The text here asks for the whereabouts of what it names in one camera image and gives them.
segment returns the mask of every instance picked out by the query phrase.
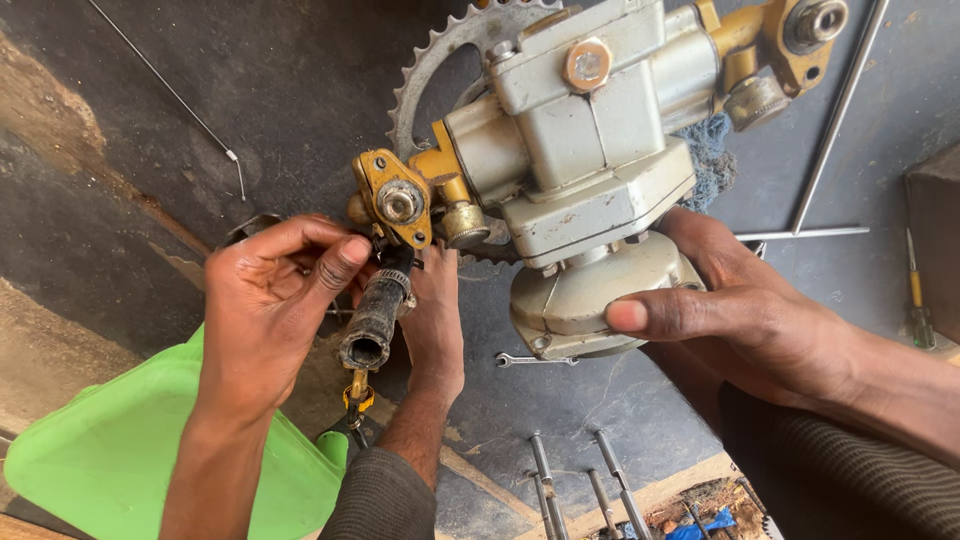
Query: silver engine casing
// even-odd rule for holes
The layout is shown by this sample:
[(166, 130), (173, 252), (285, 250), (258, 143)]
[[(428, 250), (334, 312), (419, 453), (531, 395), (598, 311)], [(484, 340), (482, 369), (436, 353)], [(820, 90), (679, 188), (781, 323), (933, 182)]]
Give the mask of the silver engine casing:
[[(589, 93), (564, 80), (570, 47), (598, 38), (610, 74)], [(720, 71), (692, 6), (607, 0), (532, 34), (487, 65), (491, 95), (445, 125), (478, 202), (498, 209), (527, 268), (511, 319), (537, 356), (606, 356), (641, 341), (610, 331), (607, 303), (666, 286), (703, 289), (689, 261), (648, 229), (691, 192), (686, 143), (708, 117)]]

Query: wrench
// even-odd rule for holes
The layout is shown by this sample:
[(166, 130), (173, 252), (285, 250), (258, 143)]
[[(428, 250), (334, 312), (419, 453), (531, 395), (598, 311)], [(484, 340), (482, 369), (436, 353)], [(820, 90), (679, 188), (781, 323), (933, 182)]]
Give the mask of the wrench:
[(580, 361), (580, 358), (553, 358), (548, 360), (543, 360), (533, 356), (510, 356), (506, 353), (500, 353), (496, 356), (496, 367), (510, 367), (514, 364), (552, 364), (552, 363), (564, 363), (570, 364), (571, 366), (577, 365), (577, 362)]

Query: black sleeve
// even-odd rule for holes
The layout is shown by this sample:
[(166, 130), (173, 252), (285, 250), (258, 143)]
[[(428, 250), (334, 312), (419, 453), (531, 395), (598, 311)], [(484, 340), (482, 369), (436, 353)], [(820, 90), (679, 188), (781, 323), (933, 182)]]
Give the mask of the black sleeve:
[(413, 467), (374, 447), (350, 463), (318, 540), (428, 540), (436, 519), (437, 500)]
[(785, 538), (960, 538), (957, 471), (729, 383), (719, 404), (724, 449)]

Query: steel rod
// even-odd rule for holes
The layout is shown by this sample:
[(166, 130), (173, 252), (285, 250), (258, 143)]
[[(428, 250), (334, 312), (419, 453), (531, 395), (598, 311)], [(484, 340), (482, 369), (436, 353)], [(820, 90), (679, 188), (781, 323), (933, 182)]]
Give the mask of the steel rod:
[(587, 474), (590, 476), (590, 484), (593, 485), (593, 493), (597, 496), (597, 505), (600, 506), (603, 519), (607, 522), (608, 535), (612, 540), (621, 540), (623, 533), (616, 528), (616, 523), (613, 521), (613, 508), (610, 506), (610, 499), (607, 498), (607, 490), (603, 487), (600, 473), (596, 472), (596, 469), (590, 469)]
[(534, 487), (537, 488), (537, 502), (540, 503), (540, 517), (543, 519), (546, 538), (547, 540), (557, 540), (557, 530), (553, 527), (550, 508), (546, 504), (546, 493), (543, 491), (543, 482), (540, 480), (540, 474), (534, 475)]
[(806, 183), (803, 201), (800, 204), (800, 209), (797, 211), (793, 226), (790, 228), (794, 235), (798, 235), (804, 226), (804, 218), (806, 218), (806, 211), (809, 210), (810, 202), (813, 200), (813, 192), (816, 191), (817, 184), (824, 174), (824, 167), (827, 165), (830, 152), (833, 150), (833, 143), (836, 142), (837, 136), (840, 133), (840, 124), (843, 123), (844, 116), (847, 115), (847, 109), (850, 107), (853, 92), (860, 82), (860, 76), (863, 74), (863, 68), (869, 59), (870, 50), (874, 47), (876, 34), (879, 32), (880, 27), (883, 26), (883, 14), (887, 11), (887, 5), (889, 3), (890, 0), (876, 0), (874, 3), (873, 14), (870, 16), (870, 22), (867, 23), (867, 28), (864, 30), (863, 38), (860, 40), (860, 46), (857, 48), (850, 71), (847, 72), (847, 80), (844, 83), (843, 91), (840, 93), (840, 99), (833, 109), (827, 134), (824, 135), (823, 142), (821, 142), (817, 162), (813, 167), (813, 173), (810, 175), (810, 180)]
[(607, 468), (610, 469), (611, 476), (620, 482), (620, 501), (623, 502), (623, 507), (627, 510), (627, 517), (630, 518), (634, 531), (641, 540), (653, 540), (650, 536), (650, 529), (647, 528), (647, 523), (643, 521), (643, 514), (636, 505), (634, 493), (630, 491), (627, 479), (623, 477), (623, 467), (616, 458), (616, 454), (613, 453), (613, 447), (607, 438), (607, 434), (603, 430), (598, 430), (593, 433), (593, 438), (596, 439), (597, 446), (600, 447), (600, 453), (603, 454), (604, 461), (607, 462)]
[(200, 116), (196, 114), (193, 111), (193, 109), (191, 109), (190, 106), (186, 104), (185, 101), (183, 101), (183, 98), (180, 97), (177, 91), (174, 90), (172, 86), (170, 86), (170, 83), (167, 83), (167, 80), (164, 79), (162, 75), (160, 75), (160, 72), (156, 70), (154, 65), (150, 63), (149, 60), (147, 60), (147, 57), (143, 56), (143, 53), (140, 52), (140, 49), (136, 48), (136, 45), (134, 45), (133, 42), (130, 41), (130, 39), (127, 37), (127, 35), (124, 34), (122, 30), (120, 30), (120, 27), (114, 24), (113, 20), (110, 19), (110, 17), (108, 17), (107, 14), (100, 9), (100, 6), (98, 6), (97, 3), (94, 2), (94, 0), (87, 0), (87, 2), (89, 2), (90, 5), (93, 6), (93, 9), (96, 10), (97, 13), (99, 13), (100, 16), (104, 18), (107, 24), (113, 27), (113, 30), (115, 30), (116, 33), (120, 35), (120, 37), (124, 41), (127, 42), (127, 45), (131, 48), (131, 50), (133, 50), (133, 52), (140, 58), (140, 60), (143, 61), (143, 63), (146, 64), (148, 68), (150, 68), (150, 70), (154, 73), (154, 75), (156, 75), (158, 79), (160, 79), (160, 82), (167, 87), (167, 90), (169, 90), (170, 93), (173, 94), (175, 98), (177, 98), (177, 101), (179, 101), (180, 104), (183, 105), (183, 108), (186, 109), (186, 111), (189, 112), (191, 116), (193, 116), (193, 119), (196, 120), (197, 123), (200, 124), (202, 128), (204, 128), (204, 131), (206, 131), (206, 134), (210, 135), (210, 137), (212, 137), (213, 140), (215, 140), (217, 144), (219, 144), (220, 147), (223, 148), (224, 152), (227, 154), (227, 157), (230, 158), (231, 161), (237, 164), (237, 177), (240, 179), (240, 200), (246, 201), (247, 192), (243, 187), (243, 170), (240, 168), (240, 160), (237, 158), (236, 154), (234, 154), (233, 151), (230, 150), (226, 144), (224, 144), (224, 141), (220, 140), (220, 137), (216, 136), (216, 134), (213, 133), (213, 130), (207, 127), (207, 125), (203, 122), (203, 120), (201, 120)]
[(700, 533), (704, 535), (704, 540), (710, 540), (710, 533), (707, 531), (707, 528), (704, 527), (704, 522), (700, 521), (700, 508), (698, 505), (696, 503), (684, 503), (684, 505), (686, 509), (689, 510), (690, 517), (693, 518), (693, 523), (697, 524)]
[(836, 227), (833, 229), (809, 229), (794, 233), (792, 231), (777, 231), (773, 233), (741, 233), (735, 234), (737, 240), (749, 242), (750, 240), (786, 240), (790, 238), (812, 238), (815, 236), (842, 236), (845, 234), (864, 234), (869, 233), (869, 227)]
[(543, 451), (543, 441), (539, 435), (530, 437), (530, 446), (534, 449), (534, 461), (537, 462), (537, 471), (540, 473), (540, 480), (544, 483), (550, 483), (553, 480), (553, 473), (550, 472), (550, 465), (546, 462), (546, 453)]
[(746, 477), (740, 477), (736, 479), (736, 483), (743, 486), (743, 490), (747, 492), (747, 496), (750, 497), (750, 500), (754, 502), (754, 504), (756, 505), (756, 508), (760, 511), (761, 514), (763, 514), (764, 517), (770, 515), (767, 513), (766, 506), (764, 506), (763, 503), (760, 502), (760, 497), (758, 497), (754, 492), (754, 488), (750, 487), (750, 484), (747, 483)]
[(564, 515), (560, 511), (560, 503), (557, 502), (557, 497), (548, 498), (546, 505), (550, 510), (550, 517), (553, 519), (553, 527), (557, 531), (557, 540), (570, 540), (570, 533), (566, 531)]

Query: green plastic container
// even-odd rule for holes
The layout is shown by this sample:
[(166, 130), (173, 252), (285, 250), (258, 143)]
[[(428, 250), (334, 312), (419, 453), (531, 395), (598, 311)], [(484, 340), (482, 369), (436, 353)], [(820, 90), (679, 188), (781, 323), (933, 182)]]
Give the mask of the green plastic container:
[[(200, 327), (186, 343), (85, 388), (16, 437), (4, 464), (7, 483), (98, 540), (156, 538), (203, 355)], [(347, 446), (335, 432), (314, 446), (275, 413), (249, 538), (298, 540), (322, 527), (340, 490)]]

